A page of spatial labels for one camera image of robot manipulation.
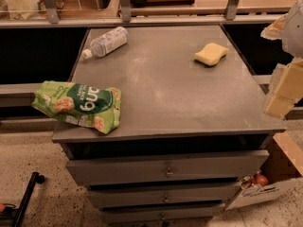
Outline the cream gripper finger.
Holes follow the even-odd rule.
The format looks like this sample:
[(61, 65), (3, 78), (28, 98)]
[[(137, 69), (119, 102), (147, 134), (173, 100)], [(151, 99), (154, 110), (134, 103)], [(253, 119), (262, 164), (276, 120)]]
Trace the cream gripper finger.
[(284, 14), (273, 21), (270, 25), (261, 31), (260, 37), (270, 41), (282, 40), (284, 38), (286, 17), (287, 14)]
[(283, 118), (303, 98), (303, 61), (278, 64), (272, 74), (264, 112)]

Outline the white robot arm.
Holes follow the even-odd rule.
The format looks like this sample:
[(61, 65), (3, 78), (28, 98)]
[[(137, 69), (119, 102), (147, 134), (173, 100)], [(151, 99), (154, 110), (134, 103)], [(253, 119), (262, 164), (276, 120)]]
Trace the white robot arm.
[(283, 118), (303, 98), (303, 0), (297, 0), (289, 12), (264, 28), (260, 36), (281, 40), (284, 52), (294, 58), (273, 71), (265, 113)]

